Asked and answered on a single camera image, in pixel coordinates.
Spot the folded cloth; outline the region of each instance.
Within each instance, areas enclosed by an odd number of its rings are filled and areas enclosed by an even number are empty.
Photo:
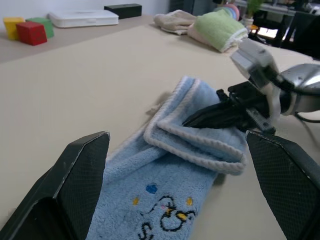
[[[218,173],[240,174],[245,135],[236,128],[183,127],[219,102],[206,83],[184,77],[149,123],[106,159],[87,240],[185,240]]]
[[[202,44],[205,44],[205,45],[212,47],[210,42],[205,40],[204,37],[201,36],[200,33],[198,33],[198,31],[195,29],[194,23],[189,26],[187,34],[189,37],[193,38],[194,40],[197,40],[198,42],[200,42]]]
[[[182,35],[187,34],[188,27],[196,21],[196,17],[188,12],[176,10],[168,14],[157,14],[153,21],[166,32]]]
[[[222,53],[248,37],[246,28],[223,9],[198,16],[194,27],[205,40]]]

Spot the white box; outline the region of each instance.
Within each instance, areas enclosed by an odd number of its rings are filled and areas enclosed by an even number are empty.
[[[117,25],[119,16],[108,10],[56,11],[48,14],[58,28]]]

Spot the red cube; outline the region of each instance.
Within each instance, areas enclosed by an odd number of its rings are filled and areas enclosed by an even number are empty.
[[[29,45],[39,45],[47,42],[45,27],[37,22],[26,21],[16,25],[20,42]]]

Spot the white wall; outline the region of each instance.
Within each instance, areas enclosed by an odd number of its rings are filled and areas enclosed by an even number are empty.
[[[0,0],[0,18],[3,17],[44,17],[54,10],[103,9],[105,5],[131,4],[142,5],[144,14],[167,13],[170,0]]]

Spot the cable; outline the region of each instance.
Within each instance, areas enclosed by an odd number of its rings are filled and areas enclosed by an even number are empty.
[[[305,117],[301,116],[298,112],[296,112],[296,113],[294,114],[294,116],[295,116],[297,119],[299,119],[299,120],[301,120],[301,121],[304,121],[304,122],[306,122],[306,123],[320,124],[320,120],[312,120],[312,119],[305,118]]]

